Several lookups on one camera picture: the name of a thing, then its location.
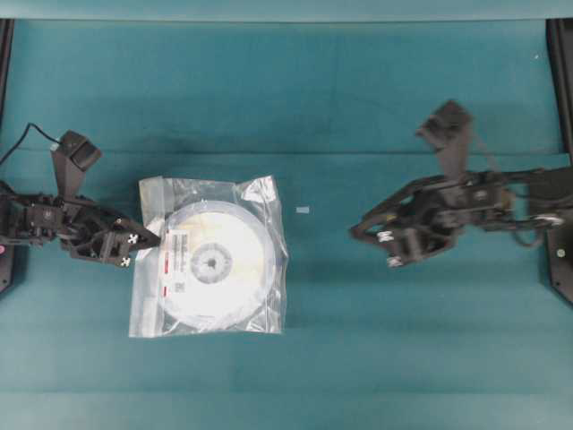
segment white label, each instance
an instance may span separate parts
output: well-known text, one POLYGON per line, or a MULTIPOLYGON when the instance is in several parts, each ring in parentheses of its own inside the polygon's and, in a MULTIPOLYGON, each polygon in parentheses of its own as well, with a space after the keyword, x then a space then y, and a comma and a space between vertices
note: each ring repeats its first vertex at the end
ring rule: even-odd
POLYGON ((186 230, 168 230, 163 264, 163 296, 184 293, 189 274, 189 237, 186 230))

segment plastic bag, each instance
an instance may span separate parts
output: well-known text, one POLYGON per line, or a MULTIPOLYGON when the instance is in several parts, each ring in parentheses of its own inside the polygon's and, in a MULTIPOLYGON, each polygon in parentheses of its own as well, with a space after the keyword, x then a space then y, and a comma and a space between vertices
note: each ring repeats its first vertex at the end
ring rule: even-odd
POLYGON ((161 245, 136 256, 130 337, 281 332, 288 252, 271 176, 239 185, 158 176, 140 193, 161 245))

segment cd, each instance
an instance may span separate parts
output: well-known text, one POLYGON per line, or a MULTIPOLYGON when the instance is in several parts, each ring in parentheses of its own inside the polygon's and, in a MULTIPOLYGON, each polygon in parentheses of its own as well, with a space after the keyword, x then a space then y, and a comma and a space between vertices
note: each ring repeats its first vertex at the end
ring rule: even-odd
POLYGON ((223 330, 254 314, 277 269, 262 223, 241 206, 219 201, 173 213, 162 258, 163 308, 199 331, 223 330))

